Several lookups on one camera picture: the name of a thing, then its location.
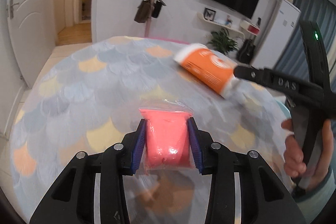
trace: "screw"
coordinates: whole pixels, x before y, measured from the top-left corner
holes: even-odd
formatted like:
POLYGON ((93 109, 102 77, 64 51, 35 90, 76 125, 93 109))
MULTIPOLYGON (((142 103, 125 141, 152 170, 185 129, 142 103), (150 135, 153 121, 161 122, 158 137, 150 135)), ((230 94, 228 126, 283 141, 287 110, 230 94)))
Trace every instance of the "screw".
POLYGON ((258 152, 254 150, 250 151, 249 155, 251 158, 254 158, 254 159, 258 158, 259 156, 258 152))
POLYGON ((84 158, 85 157, 85 152, 78 152, 77 153, 77 155, 76 155, 76 158, 78 158, 78 159, 82 159, 82 158, 84 158))
POLYGON ((122 144, 122 143, 116 143, 115 145, 114 145, 114 149, 115 150, 121 150, 121 149, 123 149, 124 148, 124 145, 122 144))
POLYGON ((212 143, 212 144, 211 144, 211 147, 212 147, 213 149, 219 149, 219 148, 221 148, 221 144, 220 144, 220 143, 212 143))

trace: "wall decoration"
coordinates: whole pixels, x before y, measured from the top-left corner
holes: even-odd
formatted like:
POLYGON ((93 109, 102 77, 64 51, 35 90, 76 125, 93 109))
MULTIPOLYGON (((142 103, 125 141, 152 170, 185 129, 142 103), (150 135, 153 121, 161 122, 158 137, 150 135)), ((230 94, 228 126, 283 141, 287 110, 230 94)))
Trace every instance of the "wall decoration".
POLYGON ((232 19, 231 19, 230 15, 227 15, 226 22, 225 22, 224 25, 227 26, 227 27, 229 27, 229 28, 231 28, 231 26, 232 26, 232 19))
POLYGON ((216 11, 208 9, 208 8, 204 9, 203 16, 206 20, 214 21, 215 15, 216 15, 216 11))

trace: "refrigerator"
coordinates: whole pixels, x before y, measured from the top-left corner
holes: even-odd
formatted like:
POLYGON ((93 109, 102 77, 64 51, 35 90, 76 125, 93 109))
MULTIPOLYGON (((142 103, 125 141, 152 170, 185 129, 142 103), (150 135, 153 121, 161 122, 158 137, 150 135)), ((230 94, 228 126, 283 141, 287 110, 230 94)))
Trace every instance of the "refrigerator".
POLYGON ((299 21, 300 13, 288 0, 278 3, 251 66, 256 69, 274 68, 299 21))

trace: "picture frame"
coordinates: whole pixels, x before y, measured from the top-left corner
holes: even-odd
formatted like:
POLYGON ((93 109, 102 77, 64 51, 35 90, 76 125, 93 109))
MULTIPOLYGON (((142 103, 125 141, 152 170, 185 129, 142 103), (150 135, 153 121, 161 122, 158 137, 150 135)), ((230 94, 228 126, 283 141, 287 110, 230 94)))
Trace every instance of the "picture frame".
POLYGON ((209 21, 214 21, 216 15, 216 11, 211 10, 209 8, 204 8, 203 16, 204 19, 209 20, 209 21))

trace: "tile floor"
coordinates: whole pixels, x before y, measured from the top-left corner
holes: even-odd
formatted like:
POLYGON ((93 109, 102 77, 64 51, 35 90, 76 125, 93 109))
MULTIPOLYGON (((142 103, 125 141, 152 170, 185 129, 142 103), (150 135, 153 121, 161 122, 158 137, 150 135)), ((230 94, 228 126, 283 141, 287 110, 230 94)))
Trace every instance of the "tile floor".
MULTIPOLYGON (((59 61, 68 57, 72 53, 90 46, 92 43, 82 43, 82 44, 74 44, 74 45, 65 45, 56 47, 49 59, 47 60, 46 64, 44 65, 43 69, 41 70, 36 83, 59 61)), ((20 100, 18 110, 16 115, 22 108, 25 100, 29 96, 31 90, 26 90, 20 100)), ((21 209, 18 205, 16 196, 14 194, 13 189, 13 182, 11 176, 11 168, 10 168, 10 147, 9 142, 0 137, 0 186, 3 190, 4 194, 6 195, 9 202, 12 204, 14 209, 21 215, 21 209)))

